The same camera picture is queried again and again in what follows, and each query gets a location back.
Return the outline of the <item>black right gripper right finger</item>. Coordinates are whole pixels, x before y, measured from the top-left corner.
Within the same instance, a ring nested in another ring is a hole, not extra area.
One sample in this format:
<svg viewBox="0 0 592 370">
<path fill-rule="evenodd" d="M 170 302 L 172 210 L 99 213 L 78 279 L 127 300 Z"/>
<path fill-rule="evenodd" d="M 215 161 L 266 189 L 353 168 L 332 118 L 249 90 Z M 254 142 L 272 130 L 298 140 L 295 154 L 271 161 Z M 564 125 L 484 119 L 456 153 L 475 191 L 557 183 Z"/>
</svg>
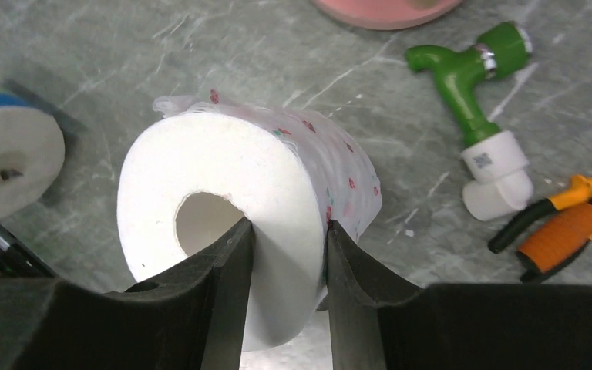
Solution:
<svg viewBox="0 0 592 370">
<path fill-rule="evenodd" d="M 326 241 L 336 369 L 592 369 L 592 286 L 431 284 Z"/>
</svg>

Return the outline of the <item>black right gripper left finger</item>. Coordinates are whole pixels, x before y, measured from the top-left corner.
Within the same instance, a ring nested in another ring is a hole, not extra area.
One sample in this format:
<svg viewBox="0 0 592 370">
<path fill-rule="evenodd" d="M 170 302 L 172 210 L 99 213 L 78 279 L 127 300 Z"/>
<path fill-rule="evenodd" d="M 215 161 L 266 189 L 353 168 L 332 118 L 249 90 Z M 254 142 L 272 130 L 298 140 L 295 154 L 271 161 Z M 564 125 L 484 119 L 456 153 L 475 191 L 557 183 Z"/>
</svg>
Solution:
<svg viewBox="0 0 592 370">
<path fill-rule="evenodd" d="M 0 369 L 236 369 L 254 234 L 209 247 L 122 292 L 59 276 L 0 278 Z"/>
</svg>

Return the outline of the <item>floral paper roll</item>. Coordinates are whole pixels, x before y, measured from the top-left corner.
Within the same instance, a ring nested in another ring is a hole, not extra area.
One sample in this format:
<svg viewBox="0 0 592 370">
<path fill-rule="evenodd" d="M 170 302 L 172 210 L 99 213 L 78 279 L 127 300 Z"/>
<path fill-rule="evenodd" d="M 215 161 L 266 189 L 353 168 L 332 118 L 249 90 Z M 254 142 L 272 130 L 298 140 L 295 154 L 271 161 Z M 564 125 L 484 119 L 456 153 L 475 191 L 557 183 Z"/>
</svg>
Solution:
<svg viewBox="0 0 592 370">
<path fill-rule="evenodd" d="M 161 96 L 134 141 L 117 212 L 137 281 L 210 246 L 241 218 L 254 229 L 243 349 L 298 335 L 323 299 L 328 225 L 356 241 L 382 207 L 379 178 L 350 134 L 315 111 Z"/>
</svg>

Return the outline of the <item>pink three-tier shelf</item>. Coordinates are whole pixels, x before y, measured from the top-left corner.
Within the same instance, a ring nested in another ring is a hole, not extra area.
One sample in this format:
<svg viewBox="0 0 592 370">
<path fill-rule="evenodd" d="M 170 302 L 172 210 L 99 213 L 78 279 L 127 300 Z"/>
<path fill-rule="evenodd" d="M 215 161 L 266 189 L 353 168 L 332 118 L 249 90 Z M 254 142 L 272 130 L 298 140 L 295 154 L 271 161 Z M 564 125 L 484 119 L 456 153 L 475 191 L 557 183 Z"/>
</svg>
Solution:
<svg viewBox="0 0 592 370">
<path fill-rule="evenodd" d="M 314 0 L 333 19 L 371 30 L 399 30 L 431 22 L 458 7 L 462 0 Z"/>
</svg>

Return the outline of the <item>white pipe elbow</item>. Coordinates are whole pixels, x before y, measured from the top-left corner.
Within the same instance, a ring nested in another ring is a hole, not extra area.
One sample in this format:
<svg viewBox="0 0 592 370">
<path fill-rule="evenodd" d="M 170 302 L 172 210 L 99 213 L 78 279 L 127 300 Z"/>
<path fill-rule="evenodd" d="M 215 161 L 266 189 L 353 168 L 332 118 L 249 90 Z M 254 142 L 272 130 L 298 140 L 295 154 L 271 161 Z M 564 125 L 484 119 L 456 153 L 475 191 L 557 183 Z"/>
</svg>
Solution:
<svg viewBox="0 0 592 370">
<path fill-rule="evenodd" d="M 489 221 L 525 209 L 533 196 L 526 173 L 529 161 L 509 130 L 491 136 L 461 153 L 473 180 L 462 189 L 466 209 Z"/>
</svg>

